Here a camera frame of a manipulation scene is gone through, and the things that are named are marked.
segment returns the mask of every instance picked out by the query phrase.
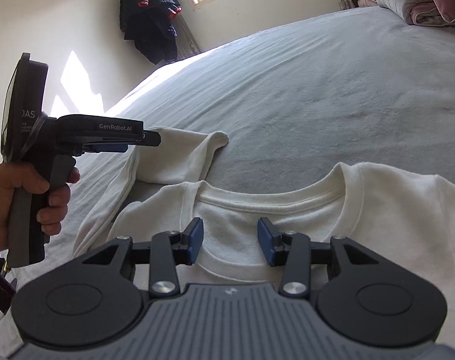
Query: device handle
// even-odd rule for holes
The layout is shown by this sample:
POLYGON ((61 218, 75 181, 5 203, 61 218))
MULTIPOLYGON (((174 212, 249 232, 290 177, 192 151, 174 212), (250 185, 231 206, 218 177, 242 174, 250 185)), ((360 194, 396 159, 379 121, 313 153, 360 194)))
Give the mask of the device handle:
POLYGON ((8 219, 8 256, 7 265, 19 268, 35 264, 44 259, 44 244, 49 236, 41 230, 37 222, 37 212, 48 206, 49 193, 66 184, 69 173, 76 160, 63 154, 54 154, 49 158, 46 153, 31 154, 24 160, 31 162, 39 174, 49 181, 49 190, 41 195, 16 188, 12 197, 8 219))

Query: silver bolt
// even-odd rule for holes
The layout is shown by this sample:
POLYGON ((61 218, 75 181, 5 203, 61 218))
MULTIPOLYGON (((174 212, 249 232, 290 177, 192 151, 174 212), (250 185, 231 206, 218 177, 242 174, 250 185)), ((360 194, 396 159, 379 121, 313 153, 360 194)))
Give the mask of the silver bolt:
POLYGON ((290 281, 283 285, 283 291, 291 295, 299 295, 306 292, 308 288, 298 281, 290 281))
POLYGON ((176 289, 176 285, 170 281, 156 281, 151 289, 158 294, 168 294, 176 289))

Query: human hand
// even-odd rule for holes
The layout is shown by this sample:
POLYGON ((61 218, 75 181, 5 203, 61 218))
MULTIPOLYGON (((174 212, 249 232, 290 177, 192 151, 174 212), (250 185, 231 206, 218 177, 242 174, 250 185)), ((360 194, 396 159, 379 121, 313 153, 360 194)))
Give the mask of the human hand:
MULTIPOLYGON (((79 170, 73 168, 68 183, 79 181, 79 170)), ((49 183, 36 172, 31 163, 2 163, 0 165, 0 251, 8 247, 8 218, 15 188, 23 187, 27 192, 41 194, 49 189, 49 183)), ((71 190, 65 185, 49 194, 49 207, 37 212, 42 231, 50 236, 59 234, 61 221, 68 212, 71 190)))

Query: hanging clothes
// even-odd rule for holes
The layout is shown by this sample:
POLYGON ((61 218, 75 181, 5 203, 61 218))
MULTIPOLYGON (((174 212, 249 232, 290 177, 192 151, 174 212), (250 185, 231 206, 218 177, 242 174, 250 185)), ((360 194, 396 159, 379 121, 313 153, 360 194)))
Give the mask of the hanging clothes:
POLYGON ((178 0, 121 0, 120 28, 124 39, 152 63, 174 62, 178 57, 176 30, 171 21, 181 12, 178 0))

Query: white wall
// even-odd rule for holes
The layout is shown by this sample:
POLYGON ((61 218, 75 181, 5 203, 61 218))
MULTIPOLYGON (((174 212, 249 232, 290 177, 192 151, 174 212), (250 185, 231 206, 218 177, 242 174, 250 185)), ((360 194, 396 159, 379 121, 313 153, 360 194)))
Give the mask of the white wall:
POLYGON ((180 0, 182 17, 201 51, 282 24, 339 10, 337 0, 214 0, 195 9, 180 0))
POLYGON ((119 0, 0 0, 0 129, 6 89, 23 52, 49 64, 44 111, 56 95, 76 107, 60 83, 74 51, 106 111, 155 69, 119 30, 119 0))

